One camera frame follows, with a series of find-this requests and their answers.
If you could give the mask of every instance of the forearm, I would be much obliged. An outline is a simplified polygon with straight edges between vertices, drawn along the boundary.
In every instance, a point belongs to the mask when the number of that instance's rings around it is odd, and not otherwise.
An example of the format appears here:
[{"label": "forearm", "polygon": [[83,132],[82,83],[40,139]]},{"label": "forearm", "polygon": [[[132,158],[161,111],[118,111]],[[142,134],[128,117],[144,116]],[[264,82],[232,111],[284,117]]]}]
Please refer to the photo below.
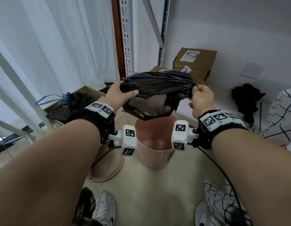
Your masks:
[{"label": "forearm", "polygon": [[219,133],[212,149],[255,225],[291,225],[291,153],[242,129]]},{"label": "forearm", "polygon": [[0,169],[0,220],[70,225],[99,145],[97,127],[74,120],[25,149]]}]

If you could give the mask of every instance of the white wall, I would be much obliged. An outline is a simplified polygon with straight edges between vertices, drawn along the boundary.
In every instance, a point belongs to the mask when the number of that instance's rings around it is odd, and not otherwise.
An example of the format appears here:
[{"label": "white wall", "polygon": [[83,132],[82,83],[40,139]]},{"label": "white wall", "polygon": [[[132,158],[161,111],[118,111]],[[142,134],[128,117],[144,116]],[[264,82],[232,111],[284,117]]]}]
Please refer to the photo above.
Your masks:
[{"label": "white wall", "polygon": [[[164,0],[150,0],[161,32]],[[159,45],[142,0],[133,0],[134,64],[136,72],[158,64]]]},{"label": "white wall", "polygon": [[[171,0],[163,67],[182,47],[217,50],[208,81],[251,83],[271,101],[291,87],[291,0]],[[248,61],[266,64],[258,80],[240,76]]]}]

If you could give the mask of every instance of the shoe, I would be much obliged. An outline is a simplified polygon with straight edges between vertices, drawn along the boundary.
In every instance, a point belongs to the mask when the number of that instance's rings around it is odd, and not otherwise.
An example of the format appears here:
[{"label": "shoe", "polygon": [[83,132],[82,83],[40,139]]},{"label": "shoe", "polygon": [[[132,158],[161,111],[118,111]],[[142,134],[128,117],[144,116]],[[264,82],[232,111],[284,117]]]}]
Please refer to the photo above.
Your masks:
[{"label": "shoe", "polygon": [[107,191],[101,193],[100,199],[96,200],[96,208],[92,219],[97,220],[103,226],[114,226],[116,218],[116,201],[113,195]]},{"label": "shoe", "polygon": [[213,213],[210,211],[206,201],[201,201],[195,211],[196,226],[221,226]]}]

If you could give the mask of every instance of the blue strap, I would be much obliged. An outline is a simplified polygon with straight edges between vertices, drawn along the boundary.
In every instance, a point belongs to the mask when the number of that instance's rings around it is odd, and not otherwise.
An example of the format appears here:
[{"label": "blue strap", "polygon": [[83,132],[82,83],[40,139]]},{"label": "blue strap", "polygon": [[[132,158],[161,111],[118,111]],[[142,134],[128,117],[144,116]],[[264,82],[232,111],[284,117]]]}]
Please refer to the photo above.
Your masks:
[{"label": "blue strap", "polygon": [[45,105],[45,104],[48,104],[48,103],[51,103],[51,102],[55,102],[55,101],[59,101],[59,100],[60,100],[60,99],[54,99],[54,100],[49,100],[49,101],[47,101],[47,102],[40,103],[42,100],[44,100],[46,97],[49,97],[49,96],[58,96],[58,97],[62,98],[63,100],[68,100],[67,95],[65,95],[64,93],[63,93],[61,96],[56,95],[56,94],[50,94],[50,95],[44,96],[44,97],[42,97],[41,99],[39,99],[39,100],[35,103],[35,105],[36,105],[36,106],[40,106],[40,105]]}]

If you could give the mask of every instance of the tile floor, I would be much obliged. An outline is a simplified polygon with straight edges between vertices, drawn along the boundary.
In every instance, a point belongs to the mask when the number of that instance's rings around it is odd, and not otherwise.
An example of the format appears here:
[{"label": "tile floor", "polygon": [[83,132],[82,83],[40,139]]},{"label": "tile floor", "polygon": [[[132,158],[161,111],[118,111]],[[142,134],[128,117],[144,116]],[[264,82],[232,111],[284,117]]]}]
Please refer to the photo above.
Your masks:
[{"label": "tile floor", "polygon": [[[115,126],[134,125],[136,118],[117,112]],[[0,167],[29,145],[22,140],[0,153]],[[202,182],[217,186],[224,183],[218,168],[198,149],[176,152],[169,165],[159,171],[144,167],[137,154],[126,157],[116,177],[105,183],[86,180],[95,198],[102,191],[111,192],[117,201],[116,225],[194,225],[196,205],[205,199]]]}]

